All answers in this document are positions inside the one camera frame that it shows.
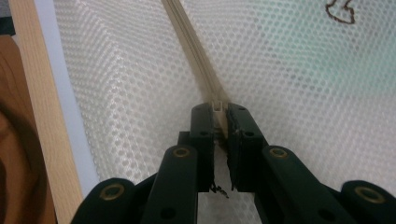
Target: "white mesh fabric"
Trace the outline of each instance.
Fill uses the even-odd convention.
[[[322,183],[351,179],[396,194],[396,2],[184,0],[231,100],[268,142],[293,150]],[[198,87],[160,1],[55,0],[68,71],[101,179],[139,182],[189,129]],[[350,19],[336,1],[330,12]],[[199,223],[260,223],[252,197],[200,194]]]

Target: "doodle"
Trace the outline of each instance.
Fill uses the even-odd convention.
[[[352,0],[332,0],[330,4],[326,5],[326,12],[329,17],[335,21],[354,24],[355,10],[348,6],[351,1]]]

